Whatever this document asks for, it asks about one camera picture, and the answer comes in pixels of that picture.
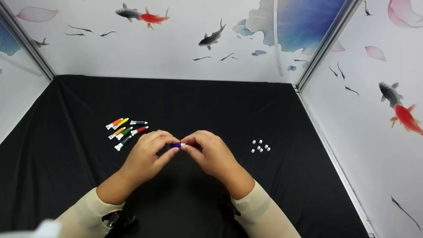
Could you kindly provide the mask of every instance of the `red paint tube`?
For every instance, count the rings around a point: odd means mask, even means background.
[[[146,129],[148,129],[148,127],[141,127],[141,128],[138,128],[138,129],[136,129],[136,130],[131,131],[131,135],[132,135],[132,136],[134,136],[134,135],[136,135],[136,134],[138,134],[138,133],[140,133],[140,132],[145,131]]]

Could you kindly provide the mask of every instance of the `finger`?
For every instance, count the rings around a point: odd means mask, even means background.
[[[173,156],[175,156],[178,151],[178,147],[171,148],[170,150],[163,153],[163,155],[160,156],[154,164],[160,169],[162,169],[173,158]]]
[[[204,133],[195,132],[195,133],[183,138],[181,140],[181,142],[186,143],[186,144],[190,144],[190,145],[199,144],[202,148],[204,148],[205,143],[209,139],[210,139],[210,136],[208,136]]]
[[[155,152],[161,150],[166,144],[179,143],[179,140],[173,136],[162,136],[151,141],[151,147]]]
[[[201,164],[204,160],[204,155],[195,147],[185,144],[181,146],[181,150],[188,153],[198,164]]]
[[[156,131],[153,131],[153,132],[149,133],[146,136],[146,140],[147,141],[153,141],[156,138],[159,138],[161,136],[172,136],[172,134],[170,134],[169,132],[167,132],[165,130],[156,130]]]

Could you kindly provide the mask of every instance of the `small fish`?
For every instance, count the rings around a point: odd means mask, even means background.
[[[410,216],[410,214],[408,214],[408,212],[406,212],[405,210],[404,210],[404,208],[402,208],[402,206],[397,202],[397,201],[395,201],[395,199],[392,197],[392,195],[391,195],[391,200],[392,200],[392,202],[394,202],[398,207],[399,207],[399,209],[401,209],[405,214],[407,214],[407,216],[409,217],[409,218],[411,218],[413,221],[414,221],[414,223],[417,225],[417,227],[419,228],[419,230],[420,231],[422,231],[422,229],[421,229],[421,227],[419,226],[419,224],[417,223],[417,221],[416,220],[414,220],[414,218],[412,218],[411,216]]]
[[[201,58],[196,58],[196,59],[192,59],[193,61],[198,61],[198,60],[201,60],[201,59],[204,59],[204,58],[211,58],[210,56],[206,56],[206,57],[201,57]]]
[[[351,88],[349,88],[349,87],[347,87],[345,85],[344,85],[344,87],[345,87],[346,90],[351,91],[351,92],[354,92],[354,93],[356,93],[360,97],[360,94],[357,93],[357,91],[354,91],[354,90],[352,90]]]
[[[400,104],[395,104],[394,111],[395,115],[390,119],[391,122],[400,121],[406,131],[414,131],[421,135],[423,135],[423,130],[418,126],[420,124],[419,120],[414,119],[413,115],[411,115],[411,111],[416,107],[415,104],[411,105],[409,108],[405,108]]]
[[[107,33],[104,33],[104,34],[101,34],[100,36],[101,37],[105,37],[105,36],[107,36],[108,34],[110,34],[110,33],[116,33],[115,31],[111,31],[111,32],[107,32]]]
[[[121,9],[118,9],[115,11],[115,13],[121,17],[126,17],[128,19],[129,22],[132,23],[132,18],[137,19],[138,21],[140,21],[140,15],[141,13],[138,12],[138,9],[134,8],[134,9],[129,9],[128,6],[123,3],[123,7]]]
[[[373,16],[372,14],[369,13],[369,10],[367,9],[367,2],[366,2],[366,0],[364,0],[364,6],[365,6],[366,15],[367,16]]]
[[[231,53],[231,54],[229,54],[228,56],[226,56],[226,57],[222,58],[220,61],[224,61],[227,57],[229,57],[229,56],[231,56],[231,55],[233,55],[233,54],[235,54],[235,53]]]
[[[341,76],[342,76],[342,78],[343,78],[343,79],[344,79],[344,81],[345,81],[345,75],[343,74],[343,72],[342,72],[341,68],[339,67],[339,62],[338,62],[336,65],[338,65],[338,69],[339,69],[339,71],[341,72]]]
[[[68,36],[85,36],[84,33],[78,33],[78,34],[68,34],[68,33],[65,33],[65,34],[68,35]]]
[[[226,24],[222,26],[222,19],[220,19],[220,30],[213,32],[211,36],[207,36],[207,33],[204,34],[204,39],[200,41],[198,44],[199,46],[206,46],[208,50],[212,49],[212,44],[217,43],[220,35],[222,34],[223,29],[225,28]]]
[[[38,41],[36,41],[36,40],[34,40],[34,39],[32,39],[32,40],[35,42],[35,44],[37,44],[37,46],[38,46],[39,48],[41,48],[41,46],[43,46],[43,45],[49,45],[48,43],[46,43],[46,39],[47,39],[47,37],[46,37],[46,38],[44,38],[43,42],[38,42]]]
[[[69,26],[69,27],[71,27],[71,28],[73,28],[73,29],[84,30],[84,31],[87,31],[87,32],[91,32],[91,33],[92,33],[92,31],[91,31],[90,29],[73,27],[73,26],[71,26],[71,25],[69,25],[69,24],[68,24],[68,26]]]
[[[399,95],[398,92],[395,90],[398,88],[399,83],[394,83],[392,86],[387,85],[385,82],[379,83],[379,89],[382,92],[382,98],[380,99],[381,102],[385,101],[386,99],[389,100],[389,106],[394,108],[395,104],[400,104],[401,99],[404,99],[402,95]]]
[[[150,14],[148,9],[146,8],[146,13],[141,14],[140,19],[146,21],[148,28],[151,28],[152,30],[154,30],[154,28],[151,26],[151,24],[159,24],[160,25],[163,21],[169,19],[170,17],[168,17],[168,11],[169,11],[169,8],[167,8],[165,16],[161,17],[159,15]]]
[[[338,77],[338,74],[335,71],[333,71],[333,69],[330,68],[330,65],[329,65],[329,69],[330,71],[332,71],[333,74],[335,74],[336,77]]]

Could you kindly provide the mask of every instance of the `black cloth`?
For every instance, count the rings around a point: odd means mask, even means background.
[[[75,75],[57,76],[0,145],[0,231],[58,217],[117,171],[140,137],[116,151],[105,125],[120,117],[177,138],[219,135],[303,238],[367,237],[290,84]],[[270,152],[252,144],[260,139]],[[225,198],[181,151],[127,200],[140,223],[125,236],[246,237]]]

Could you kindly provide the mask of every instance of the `koi fish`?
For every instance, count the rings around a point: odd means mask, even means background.
[[[199,46],[207,46],[208,50],[211,50],[211,45],[214,43],[217,43],[217,39],[220,38],[220,35],[222,34],[223,29],[225,28],[226,24],[222,26],[222,19],[220,19],[220,30],[213,32],[211,36],[207,36],[207,33],[204,34],[204,39],[200,41],[198,44]]]
[[[150,14],[148,9],[146,8],[146,13],[141,14],[140,19],[146,21],[148,28],[151,28],[151,29],[154,30],[154,28],[151,27],[151,24],[159,24],[160,25],[163,21],[169,19],[170,17],[168,17],[168,11],[169,11],[169,8],[166,10],[165,16],[161,17],[159,15]]]
[[[129,22],[132,23],[132,18],[137,19],[138,21],[140,21],[140,14],[138,12],[138,9],[134,8],[134,9],[129,9],[128,6],[123,3],[123,7],[121,9],[118,9],[115,11],[115,13],[121,17],[126,17],[128,19]]]
[[[387,85],[385,82],[380,82],[379,89],[382,92],[382,98],[380,101],[383,102],[388,99],[388,101],[390,102],[389,106],[392,108],[395,106],[395,104],[402,105],[401,99],[404,99],[404,97],[399,95],[398,92],[395,90],[396,88],[398,88],[398,85],[398,83],[394,83],[392,86],[390,86]]]
[[[416,107],[415,104],[411,105],[409,108],[405,108],[401,104],[395,104],[394,111],[395,115],[390,119],[391,122],[400,121],[404,124],[405,130],[414,131],[423,135],[423,130],[418,126],[420,123],[419,120],[414,119],[411,115],[411,111]]]

